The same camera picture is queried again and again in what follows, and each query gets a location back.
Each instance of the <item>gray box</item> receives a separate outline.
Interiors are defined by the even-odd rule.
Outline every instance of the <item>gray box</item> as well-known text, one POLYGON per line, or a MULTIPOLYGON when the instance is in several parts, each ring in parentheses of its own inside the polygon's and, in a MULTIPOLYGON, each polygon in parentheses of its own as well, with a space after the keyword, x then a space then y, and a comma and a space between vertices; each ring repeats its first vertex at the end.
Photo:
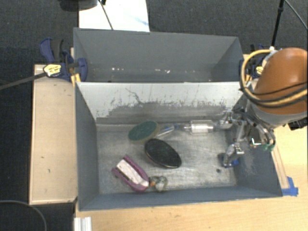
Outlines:
POLYGON ((143 144, 128 140, 129 130, 145 120, 217 121, 232 109, 241 96, 237 38, 75 29, 74 47, 89 65, 89 82, 76 86, 79 210, 282 196, 268 152, 243 145, 239 165, 221 167, 218 154, 232 142, 233 129, 166 135, 182 159, 177 169, 155 165, 143 144), (111 169, 125 154, 148 176, 166 176, 167 191, 136 193, 115 178, 111 169))
POLYGON ((238 84, 78 83, 76 88, 79 209, 95 210, 282 196, 268 152, 244 148, 235 168, 220 166, 234 131, 191 135, 175 131, 163 138, 179 153, 182 166, 164 169, 151 163, 142 144, 128 140, 136 124, 220 118, 240 97, 238 84), (164 175, 166 192, 133 192, 111 173, 128 154, 149 176, 164 175))
POLYGON ((237 37, 74 28, 74 55, 87 81, 238 81, 237 37))

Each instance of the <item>yellow tag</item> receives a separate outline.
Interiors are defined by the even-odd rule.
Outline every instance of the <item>yellow tag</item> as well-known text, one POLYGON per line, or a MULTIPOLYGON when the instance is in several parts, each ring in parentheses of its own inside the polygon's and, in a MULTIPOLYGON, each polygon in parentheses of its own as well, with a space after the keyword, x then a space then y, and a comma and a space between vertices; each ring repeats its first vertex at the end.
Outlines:
POLYGON ((57 77, 61 74, 61 65, 59 64, 49 64, 43 68, 44 72, 48 77, 57 77))
POLYGON ((261 75, 262 72, 263 72, 263 67, 262 66, 256 67, 256 72, 257 72, 258 75, 261 75))

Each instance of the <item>purple object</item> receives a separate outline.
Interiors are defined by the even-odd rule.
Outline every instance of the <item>purple object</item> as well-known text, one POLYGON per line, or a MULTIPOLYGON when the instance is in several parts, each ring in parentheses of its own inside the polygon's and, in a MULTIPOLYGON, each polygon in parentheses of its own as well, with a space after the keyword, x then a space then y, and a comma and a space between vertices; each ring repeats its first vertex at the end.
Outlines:
POLYGON ((49 64, 55 62, 55 57, 51 49, 51 41, 51 38, 46 38, 39 44, 39 51, 46 58, 47 63, 49 64))
POLYGON ((144 192, 149 188, 149 177, 128 155, 125 155, 111 171, 134 191, 144 192))

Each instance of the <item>white paper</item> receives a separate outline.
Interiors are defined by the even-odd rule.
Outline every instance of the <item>white paper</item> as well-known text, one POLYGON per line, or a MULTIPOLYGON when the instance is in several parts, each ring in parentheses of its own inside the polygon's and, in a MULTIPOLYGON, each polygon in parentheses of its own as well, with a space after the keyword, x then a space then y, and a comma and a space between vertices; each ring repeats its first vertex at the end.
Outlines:
MULTIPOLYGON (((113 30, 149 32, 145 0, 107 0, 105 12, 113 30)), ((98 0, 79 2, 79 27, 111 29, 98 0)))

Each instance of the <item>white object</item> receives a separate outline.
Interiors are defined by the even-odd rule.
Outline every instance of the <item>white object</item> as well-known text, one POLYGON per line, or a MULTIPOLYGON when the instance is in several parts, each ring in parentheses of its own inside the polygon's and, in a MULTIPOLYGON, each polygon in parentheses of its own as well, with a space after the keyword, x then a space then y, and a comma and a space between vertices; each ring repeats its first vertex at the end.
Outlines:
POLYGON ((111 24, 113 30, 150 31, 145 0, 107 0, 104 10, 98 0, 80 1, 79 27, 111 29, 111 24))
POLYGON ((92 231, 92 218, 74 218, 74 231, 92 231))
POLYGON ((132 182, 144 187, 149 186, 149 182, 144 180, 137 171, 124 159, 121 160, 116 166, 124 175, 126 175, 132 182))

